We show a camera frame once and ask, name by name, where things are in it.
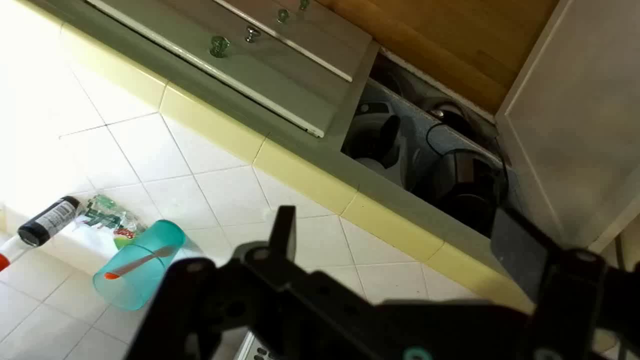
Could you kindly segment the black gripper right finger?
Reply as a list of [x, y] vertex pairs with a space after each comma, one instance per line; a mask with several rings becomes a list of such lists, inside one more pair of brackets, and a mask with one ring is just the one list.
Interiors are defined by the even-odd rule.
[[491, 250], [533, 299], [538, 299], [548, 260], [561, 245], [514, 208], [498, 208], [491, 233]]

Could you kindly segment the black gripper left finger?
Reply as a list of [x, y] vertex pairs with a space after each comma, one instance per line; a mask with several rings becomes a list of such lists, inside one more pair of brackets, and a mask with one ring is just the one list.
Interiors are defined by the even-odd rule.
[[297, 208], [280, 205], [268, 238], [271, 253], [292, 260], [297, 256]]

